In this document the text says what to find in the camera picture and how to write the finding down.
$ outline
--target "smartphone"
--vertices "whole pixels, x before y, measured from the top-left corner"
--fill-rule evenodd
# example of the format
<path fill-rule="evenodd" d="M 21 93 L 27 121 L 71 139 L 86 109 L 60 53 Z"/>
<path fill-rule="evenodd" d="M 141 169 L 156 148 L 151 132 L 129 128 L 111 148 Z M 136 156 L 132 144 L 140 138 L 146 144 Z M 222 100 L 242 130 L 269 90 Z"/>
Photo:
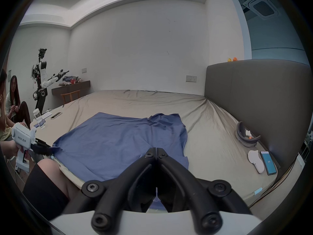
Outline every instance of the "smartphone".
<path fill-rule="evenodd" d="M 276 168 L 269 152 L 261 151 L 261 157 L 264 162 L 267 174 L 268 175 L 276 174 Z"/>
<path fill-rule="evenodd" d="M 53 115 L 53 116 L 51 117 L 51 119 L 55 119 L 55 118 L 57 118 L 58 116 L 60 116 L 61 114 L 62 114 L 62 112 L 58 112 L 57 114 Z"/>

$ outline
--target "bed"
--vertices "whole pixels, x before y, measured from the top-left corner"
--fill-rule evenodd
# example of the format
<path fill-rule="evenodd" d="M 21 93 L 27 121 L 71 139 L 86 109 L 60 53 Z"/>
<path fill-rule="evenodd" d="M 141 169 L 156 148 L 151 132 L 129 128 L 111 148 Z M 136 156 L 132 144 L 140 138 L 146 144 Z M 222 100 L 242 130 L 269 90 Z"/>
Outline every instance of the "bed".
<path fill-rule="evenodd" d="M 276 174 L 259 174 L 247 159 L 248 152 L 266 150 L 244 147 L 235 137 L 238 121 L 221 107 L 203 96 L 148 91 L 99 91 L 52 110 L 63 114 L 54 120 L 46 119 L 46 127 L 37 129 L 36 137 L 52 146 L 61 135 L 74 129 L 98 112 L 134 118 L 148 118 L 157 113 L 178 113 L 188 133 L 184 155 L 189 171 L 205 180 L 223 179 L 252 204 L 275 181 Z M 61 171 L 79 188 L 83 181 L 59 161 Z"/>

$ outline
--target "water bottle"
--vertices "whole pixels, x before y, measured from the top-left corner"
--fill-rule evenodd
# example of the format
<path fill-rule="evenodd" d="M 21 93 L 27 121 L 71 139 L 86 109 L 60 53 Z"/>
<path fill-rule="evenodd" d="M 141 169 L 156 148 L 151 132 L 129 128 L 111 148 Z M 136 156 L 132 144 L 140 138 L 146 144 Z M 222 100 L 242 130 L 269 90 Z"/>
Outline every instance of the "water bottle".
<path fill-rule="evenodd" d="M 35 110 L 33 111 L 33 113 L 34 113 L 34 117 L 35 117 L 35 119 L 36 119 L 36 121 L 37 121 L 39 127 L 40 127 L 41 129 L 43 129 L 43 128 L 45 127 L 45 122 L 44 122 L 44 120 L 42 119 L 42 116 L 41 116 L 41 114 L 40 114 L 39 109 L 35 109 Z"/>

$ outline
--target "ceiling vent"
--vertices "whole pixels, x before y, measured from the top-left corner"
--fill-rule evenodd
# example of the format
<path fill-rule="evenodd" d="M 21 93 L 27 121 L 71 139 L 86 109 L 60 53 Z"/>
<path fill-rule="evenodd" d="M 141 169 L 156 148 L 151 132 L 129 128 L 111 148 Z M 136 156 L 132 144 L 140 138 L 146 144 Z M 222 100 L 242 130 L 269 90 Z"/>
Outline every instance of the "ceiling vent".
<path fill-rule="evenodd" d="M 246 0 L 243 5 L 263 20 L 278 16 L 276 7 L 269 0 Z"/>

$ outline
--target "gray upholstered headboard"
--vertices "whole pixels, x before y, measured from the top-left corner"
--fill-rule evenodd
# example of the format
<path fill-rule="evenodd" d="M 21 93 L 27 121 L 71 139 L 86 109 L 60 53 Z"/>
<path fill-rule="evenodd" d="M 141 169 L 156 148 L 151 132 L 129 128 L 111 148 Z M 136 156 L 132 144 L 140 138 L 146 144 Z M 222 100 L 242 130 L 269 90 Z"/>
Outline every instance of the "gray upholstered headboard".
<path fill-rule="evenodd" d="M 279 178 L 303 144 L 313 110 L 313 75 L 307 65 L 276 59 L 207 67 L 204 96 L 227 110 L 272 153 Z"/>

